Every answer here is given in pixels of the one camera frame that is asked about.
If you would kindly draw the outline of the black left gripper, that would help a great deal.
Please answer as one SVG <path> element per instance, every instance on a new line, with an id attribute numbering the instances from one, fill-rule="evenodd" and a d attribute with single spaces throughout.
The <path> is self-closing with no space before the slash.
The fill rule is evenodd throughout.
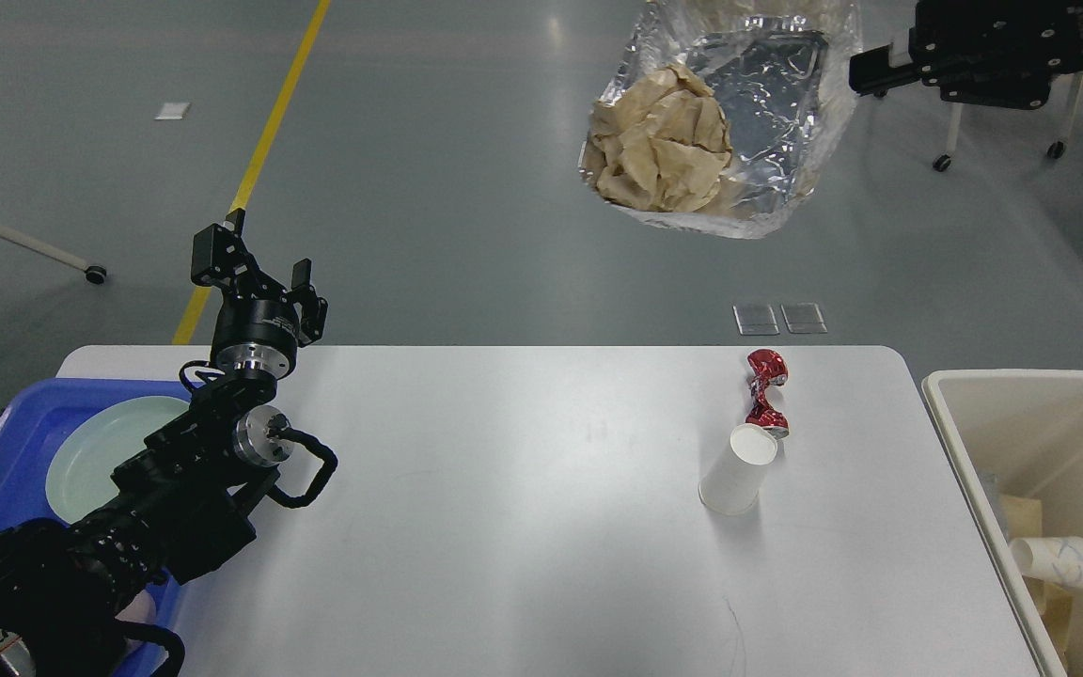
<path id="1" fill-rule="evenodd" d="M 223 223 L 203 227 L 192 245 L 190 281 L 223 294 L 265 291 L 257 258 L 243 240 L 245 209 L 233 209 Z M 216 317 L 211 366 L 219 372 L 268 372 L 276 380 L 297 364 L 297 352 L 325 331 L 328 301 L 312 283 L 312 260 L 292 266 L 289 291 L 262 297 L 225 297 Z"/>

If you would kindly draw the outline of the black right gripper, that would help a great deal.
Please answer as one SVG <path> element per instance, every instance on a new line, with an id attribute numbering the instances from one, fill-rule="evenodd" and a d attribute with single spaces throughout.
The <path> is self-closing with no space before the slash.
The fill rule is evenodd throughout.
<path id="1" fill-rule="evenodd" d="M 910 52 L 878 47 L 848 60 L 859 96 L 918 81 L 944 102 L 1036 110 L 1054 80 L 1083 71 L 1083 1 L 919 1 Z"/>

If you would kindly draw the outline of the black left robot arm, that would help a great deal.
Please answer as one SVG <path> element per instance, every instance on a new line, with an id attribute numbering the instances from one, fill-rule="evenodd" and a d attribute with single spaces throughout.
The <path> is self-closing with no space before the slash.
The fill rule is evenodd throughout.
<path id="1" fill-rule="evenodd" d="M 213 573 L 255 541 L 263 498 L 302 509 L 337 470 L 337 455 L 274 407 L 276 385 L 318 341 L 328 304 L 312 262 L 291 283 L 263 273 L 243 240 L 244 209 L 194 237 L 190 278 L 222 292 L 210 355 L 178 378 L 190 406 L 113 470 L 118 492 L 63 526 L 25 520 L 0 530 L 0 676 L 108 676 L 130 643 L 162 648 L 177 676 L 183 639 L 123 620 L 149 586 Z"/>

